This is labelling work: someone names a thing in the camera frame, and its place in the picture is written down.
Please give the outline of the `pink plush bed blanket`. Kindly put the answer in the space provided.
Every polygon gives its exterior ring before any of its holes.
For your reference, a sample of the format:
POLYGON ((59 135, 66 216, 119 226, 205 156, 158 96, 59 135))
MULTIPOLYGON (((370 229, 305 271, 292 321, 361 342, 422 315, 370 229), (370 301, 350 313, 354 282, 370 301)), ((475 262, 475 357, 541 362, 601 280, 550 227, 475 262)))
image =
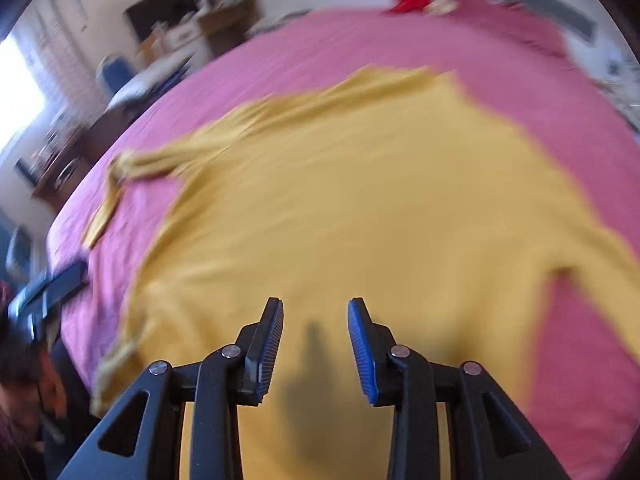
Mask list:
MULTIPOLYGON (((248 103, 334 87, 366 67, 455 76, 471 98, 517 125, 570 175, 639 261, 638 144, 569 58, 450 15, 314 12, 178 84, 118 139, 54 220, 51 262, 89 258, 90 287, 65 309, 62 338, 91 400, 128 287, 182 185, 171 174, 126 184, 114 233, 88 247, 85 232, 103 203, 112 159, 156 151, 248 103)), ((514 401, 572 478, 603 479, 639 425, 639 350, 626 349, 570 272, 552 276, 547 297, 528 395, 514 401)))

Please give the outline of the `black monitor screen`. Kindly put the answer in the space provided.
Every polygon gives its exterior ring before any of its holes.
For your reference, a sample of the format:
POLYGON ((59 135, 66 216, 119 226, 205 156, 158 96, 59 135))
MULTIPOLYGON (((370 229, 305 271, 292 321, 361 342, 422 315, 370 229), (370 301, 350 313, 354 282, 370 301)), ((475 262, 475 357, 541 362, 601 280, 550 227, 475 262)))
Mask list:
POLYGON ((156 23, 168 22, 175 15, 179 1, 140 0, 122 12, 139 44, 152 34, 156 23))

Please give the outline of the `wooden desk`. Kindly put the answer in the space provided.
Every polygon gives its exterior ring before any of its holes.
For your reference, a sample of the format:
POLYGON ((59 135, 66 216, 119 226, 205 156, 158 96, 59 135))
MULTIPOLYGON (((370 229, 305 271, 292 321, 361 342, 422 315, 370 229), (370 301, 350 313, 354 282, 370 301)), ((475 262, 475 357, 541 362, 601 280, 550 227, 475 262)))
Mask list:
POLYGON ((196 19, 213 58, 247 42, 250 29, 260 20, 257 0, 241 0, 218 6, 196 19))

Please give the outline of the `yellow knit sweater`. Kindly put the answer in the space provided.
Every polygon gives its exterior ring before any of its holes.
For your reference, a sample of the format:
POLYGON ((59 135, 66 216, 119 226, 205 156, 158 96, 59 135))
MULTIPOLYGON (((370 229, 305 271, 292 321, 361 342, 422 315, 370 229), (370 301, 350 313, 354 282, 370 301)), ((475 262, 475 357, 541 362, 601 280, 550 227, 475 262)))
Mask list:
POLYGON ((164 174, 181 190, 128 287, 92 408, 146 364, 204 358, 277 297, 273 383, 241 418, 252 479, 384 477, 390 416, 359 390, 352 298, 427 359, 481 362, 515 401, 561 271, 639 350, 637 256, 553 158, 450 74, 366 67, 123 152, 86 246, 114 233, 126 184, 164 174))

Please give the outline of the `blue chair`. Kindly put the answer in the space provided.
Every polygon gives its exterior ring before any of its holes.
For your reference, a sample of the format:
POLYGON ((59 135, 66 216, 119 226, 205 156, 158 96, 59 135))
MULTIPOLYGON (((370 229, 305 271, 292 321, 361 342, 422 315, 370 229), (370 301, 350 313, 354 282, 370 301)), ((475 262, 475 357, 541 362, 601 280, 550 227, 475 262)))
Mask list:
POLYGON ((96 69, 96 80, 112 98, 136 74, 134 66, 121 54, 107 55, 96 69))

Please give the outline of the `white drawer cabinet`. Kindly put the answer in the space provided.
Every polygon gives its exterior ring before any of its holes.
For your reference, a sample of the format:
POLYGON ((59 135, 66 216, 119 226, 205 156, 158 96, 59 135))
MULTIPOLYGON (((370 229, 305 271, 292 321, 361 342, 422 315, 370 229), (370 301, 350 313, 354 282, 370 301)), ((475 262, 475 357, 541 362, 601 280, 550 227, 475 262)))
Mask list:
POLYGON ((188 56, 191 72, 197 72, 214 58, 208 41, 196 21, 188 21, 174 27, 156 23, 150 36, 140 44, 138 58, 144 67, 170 56, 188 56))

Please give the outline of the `pink pillow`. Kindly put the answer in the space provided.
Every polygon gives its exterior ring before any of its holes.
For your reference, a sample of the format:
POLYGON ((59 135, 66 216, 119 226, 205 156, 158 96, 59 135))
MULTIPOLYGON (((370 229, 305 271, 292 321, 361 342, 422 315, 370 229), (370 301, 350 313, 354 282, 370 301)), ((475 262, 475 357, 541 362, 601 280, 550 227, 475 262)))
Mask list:
POLYGON ((561 29, 523 3, 512 0, 436 0, 444 11, 494 35, 508 38, 552 58, 568 59, 561 29))

